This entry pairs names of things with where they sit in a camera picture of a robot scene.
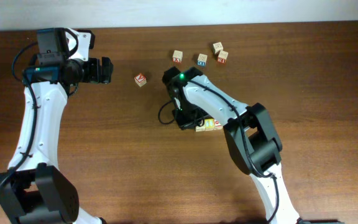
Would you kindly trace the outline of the wooden block red side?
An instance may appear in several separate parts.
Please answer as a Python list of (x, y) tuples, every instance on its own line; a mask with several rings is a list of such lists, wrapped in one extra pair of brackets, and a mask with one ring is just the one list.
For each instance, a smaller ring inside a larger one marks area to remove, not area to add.
[(195, 127), (196, 132), (202, 132), (202, 131), (205, 131), (205, 129), (206, 129), (205, 126), (196, 126)]

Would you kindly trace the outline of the plain wooden block yellow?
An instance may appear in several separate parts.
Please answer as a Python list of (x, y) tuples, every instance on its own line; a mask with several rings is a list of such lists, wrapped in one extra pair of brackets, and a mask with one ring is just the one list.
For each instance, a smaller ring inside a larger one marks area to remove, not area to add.
[(204, 128), (205, 128), (205, 131), (213, 131), (213, 130), (215, 130), (214, 119), (206, 119), (204, 121)]

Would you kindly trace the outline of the red 9 wooden block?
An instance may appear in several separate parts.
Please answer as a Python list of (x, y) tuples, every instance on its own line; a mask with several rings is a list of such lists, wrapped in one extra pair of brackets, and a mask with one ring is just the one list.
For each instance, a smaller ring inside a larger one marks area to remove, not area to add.
[(218, 120), (214, 120), (214, 129), (215, 130), (220, 130), (223, 128), (223, 125), (218, 121)]

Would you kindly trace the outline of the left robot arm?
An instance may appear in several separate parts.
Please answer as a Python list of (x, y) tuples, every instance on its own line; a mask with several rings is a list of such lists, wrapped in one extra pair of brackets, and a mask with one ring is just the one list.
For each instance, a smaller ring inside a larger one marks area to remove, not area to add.
[(58, 168), (63, 110), (80, 83), (111, 82), (113, 64), (91, 58), (90, 30), (37, 31), (39, 51), (22, 71), (25, 110), (17, 147), (0, 173), (0, 206), (11, 223), (102, 223), (80, 207), (75, 186)]

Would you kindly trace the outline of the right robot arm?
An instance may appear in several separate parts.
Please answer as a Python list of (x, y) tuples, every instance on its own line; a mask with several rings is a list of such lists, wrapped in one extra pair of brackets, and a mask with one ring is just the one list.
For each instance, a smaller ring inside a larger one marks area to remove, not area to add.
[(254, 181), (264, 204), (267, 223), (302, 223), (282, 177), (282, 142), (267, 109), (235, 100), (211, 83), (195, 67), (182, 72), (176, 67), (162, 77), (167, 87), (173, 120), (180, 129), (219, 122), (229, 154), (237, 168)]

